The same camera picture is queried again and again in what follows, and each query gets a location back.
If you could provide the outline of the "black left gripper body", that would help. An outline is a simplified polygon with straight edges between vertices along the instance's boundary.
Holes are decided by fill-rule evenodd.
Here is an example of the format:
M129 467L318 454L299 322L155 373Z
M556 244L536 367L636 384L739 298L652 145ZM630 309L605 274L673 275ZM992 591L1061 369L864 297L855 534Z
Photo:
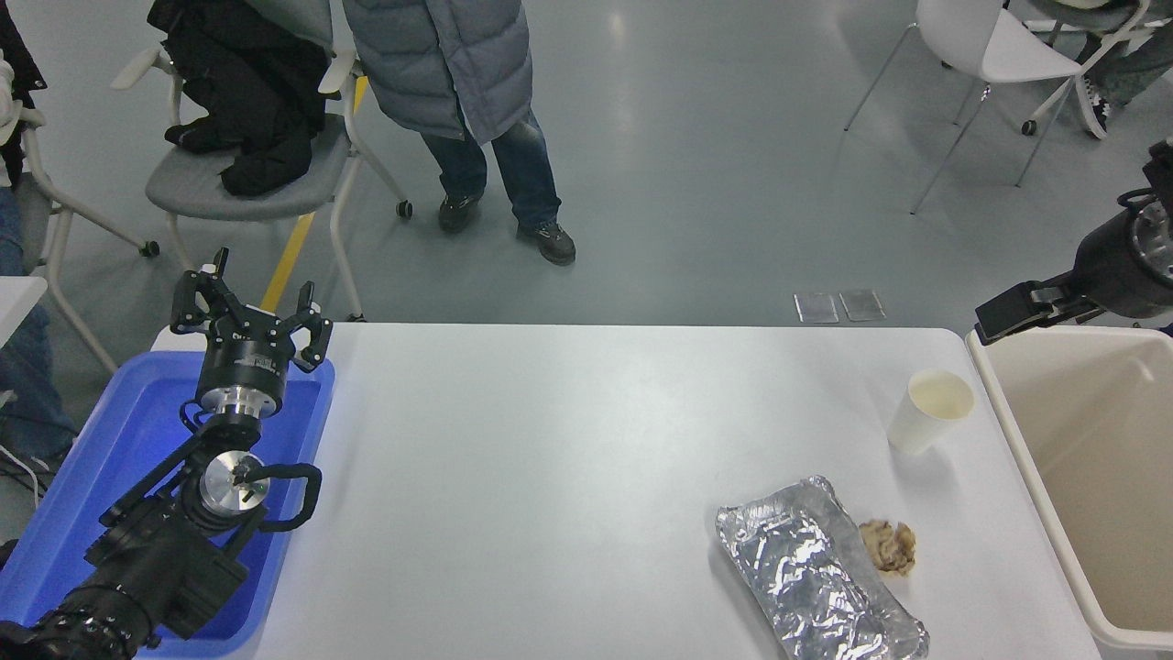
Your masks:
M279 322L277 317L262 313L245 324L232 317L209 324L198 392L243 386L264 394L284 393L292 342L289 335L269 334Z

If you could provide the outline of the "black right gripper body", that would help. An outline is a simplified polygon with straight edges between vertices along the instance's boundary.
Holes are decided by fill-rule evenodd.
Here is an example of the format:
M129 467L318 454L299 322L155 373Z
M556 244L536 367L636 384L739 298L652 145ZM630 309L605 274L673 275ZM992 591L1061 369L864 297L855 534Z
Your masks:
M1169 275L1143 254L1141 216L1121 212L1082 239L1073 264L1073 292L1101 309L1144 319L1169 312Z

